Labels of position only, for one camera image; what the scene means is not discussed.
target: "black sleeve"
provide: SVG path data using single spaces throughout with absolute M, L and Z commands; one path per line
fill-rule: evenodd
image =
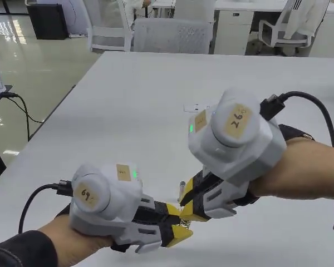
M 56 249 L 45 234 L 28 231 L 0 243 L 0 267 L 57 267 Z

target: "black trash bin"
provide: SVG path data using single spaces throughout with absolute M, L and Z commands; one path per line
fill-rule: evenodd
M 61 4 L 27 6 L 37 39 L 64 40 L 69 37 Z

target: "tiled floor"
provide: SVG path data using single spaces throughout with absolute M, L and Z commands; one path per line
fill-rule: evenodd
M 99 55 L 86 39 L 37 40 L 28 16 L 0 17 L 0 73 L 21 95 L 30 115 L 44 120 Z M 31 131 L 38 127 L 31 123 Z M 25 146 L 26 118 L 12 102 L 0 102 L 0 154 L 7 165 Z
M 6 0 L 11 13 L 27 13 L 24 0 Z M 0 13 L 5 13 L 4 5 L 0 0 Z

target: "white cabinet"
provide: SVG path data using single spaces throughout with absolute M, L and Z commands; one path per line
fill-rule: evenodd
M 214 54 L 244 55 L 253 11 L 220 11 Z
M 309 57 L 334 58 L 334 14 L 326 14 L 319 27 Z

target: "number label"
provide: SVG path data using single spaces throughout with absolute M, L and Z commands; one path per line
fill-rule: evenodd
M 81 182 L 74 190 L 73 196 L 80 199 L 83 204 L 91 209 L 93 209 L 99 201 L 98 196 L 84 182 Z
M 224 132 L 235 139 L 239 139 L 243 135 L 251 115 L 252 111 L 249 108 L 236 104 L 225 123 Z
M 194 125 L 195 125 L 195 132 L 198 132 L 205 125 L 207 125 L 207 112 L 205 110 L 196 115 L 194 119 Z
M 119 181 L 131 182 L 130 168 L 128 165 L 116 164 L 116 171 Z

